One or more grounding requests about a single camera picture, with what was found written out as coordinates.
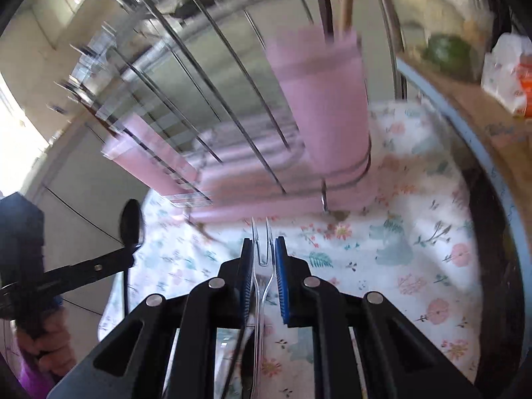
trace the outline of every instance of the blue edge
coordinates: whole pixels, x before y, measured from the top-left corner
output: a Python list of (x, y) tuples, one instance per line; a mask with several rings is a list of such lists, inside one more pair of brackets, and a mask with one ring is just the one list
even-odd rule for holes
[(440, 113), (451, 121), (456, 132), (466, 142), (482, 168), (484, 168), (484, 171), (502, 204), (519, 257), (523, 281), (523, 294), (525, 297), (525, 331), (523, 332), (523, 344), (521, 348), (522, 362), (532, 344), (532, 258), (530, 257), (525, 227), (523, 226), (519, 212), (515, 208), (515, 202), (510, 193), (510, 189), (491, 160), (488, 151), (484, 148), (473, 130), (467, 125), (467, 122), (460, 116), (459, 112), (456, 111), (445, 97), (415, 69), (400, 58), (397, 58), (396, 60), (397, 70), (411, 83), (416, 85), (419, 90), (433, 102)]
[(283, 255), (286, 255), (284, 240), (280, 237), (275, 239), (275, 274), (277, 277), (277, 289), (279, 292), (279, 306), (281, 309), (281, 316), (283, 317), (283, 323), (288, 324), (290, 320), (290, 307), (288, 299), (288, 281), (286, 279), (286, 266), (283, 259)]

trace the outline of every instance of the floral tablecloth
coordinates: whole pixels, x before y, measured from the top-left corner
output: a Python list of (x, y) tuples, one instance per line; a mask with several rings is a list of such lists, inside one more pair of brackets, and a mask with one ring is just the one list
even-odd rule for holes
[[(372, 105), (372, 166), (380, 184), (374, 202), (362, 211), (270, 221), (273, 237), (283, 235), (288, 253), (308, 261), (312, 274), (343, 293), (363, 296), (369, 290), (380, 291), (473, 381), (480, 357), (479, 264), (469, 194), (438, 137), (437, 121), (418, 103)], [(189, 293), (216, 276), (222, 262), (238, 257), (243, 239), (251, 237), (249, 219), (208, 224), (203, 232), (178, 223), (171, 218), (170, 204), (153, 191), (143, 212), (146, 240), (130, 271), (132, 308), (152, 293), (167, 298)], [(264, 219), (258, 219), (257, 226), (265, 241)], [(275, 286), (266, 314), (261, 395), (313, 397), (311, 330), (283, 325)], [(117, 277), (99, 338), (121, 320)], [(217, 396), (235, 337), (232, 330), (218, 332)], [(238, 376), (228, 397), (240, 397)]]

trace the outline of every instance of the green vegetable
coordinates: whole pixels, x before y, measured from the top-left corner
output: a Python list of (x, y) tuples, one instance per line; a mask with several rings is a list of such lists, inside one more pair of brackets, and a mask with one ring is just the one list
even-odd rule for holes
[(435, 64), (442, 73), (461, 81), (472, 81), (477, 55), (475, 50), (459, 36), (433, 34), (422, 58)]

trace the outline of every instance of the dish rack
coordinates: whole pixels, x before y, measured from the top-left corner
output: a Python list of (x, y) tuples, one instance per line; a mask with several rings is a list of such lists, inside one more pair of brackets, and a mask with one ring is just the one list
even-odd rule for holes
[[(264, 40), (246, 10), (264, 0), (225, 0), (209, 9), (202, 0), (188, 0), (198, 13), (192, 22), (182, 22), (179, 32), (161, 13), (157, 0), (117, 1), (129, 14), (124, 29), (139, 19), (155, 19), (164, 35), (159, 33), (154, 46), (131, 59), (117, 45), (123, 31), (104, 26), (103, 39), (77, 47), (82, 53), (81, 76), (71, 76), (62, 86), (110, 132), (103, 153), (172, 202), (176, 218), (208, 222), (354, 210), (373, 200), (377, 184), (371, 172), (367, 97), (355, 32), (346, 30), (333, 44), (324, 40), (321, 29), (312, 25), (305, 0), (301, 2), (310, 25), (272, 41)], [(386, 0), (381, 1), (385, 18), (390, 18), (384, 10)], [(322, 24), (332, 26), (332, 20), (324, 18), (324, 2), (319, 3)], [(216, 22), (239, 10), (265, 48), (290, 109), (272, 109)], [(187, 47), (187, 38), (206, 27), (227, 48), (262, 113), (238, 116)], [(390, 28), (386, 31), (390, 39)], [(211, 109), (211, 127), (198, 129), (143, 70), (146, 62), (165, 53), (179, 63)], [(102, 73), (110, 79), (107, 91), (112, 92), (104, 100), (104, 94), (92, 92), (92, 78)], [(349, 85), (342, 84), (345, 79)], [(136, 95), (132, 84), (138, 81), (168, 110), (165, 115), (155, 116), (153, 103), (143, 103)], [(396, 82), (396, 95), (402, 91), (400, 84)], [(119, 118), (115, 113), (126, 96), (135, 103)], [(220, 107), (223, 113), (216, 110)], [(163, 127), (169, 115), (186, 129), (178, 141)]]

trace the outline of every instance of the plastic bag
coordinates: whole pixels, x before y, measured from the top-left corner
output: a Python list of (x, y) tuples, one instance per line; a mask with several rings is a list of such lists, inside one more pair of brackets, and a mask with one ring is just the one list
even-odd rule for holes
[(502, 34), (486, 54), (481, 86), (510, 113), (532, 118), (532, 42)]

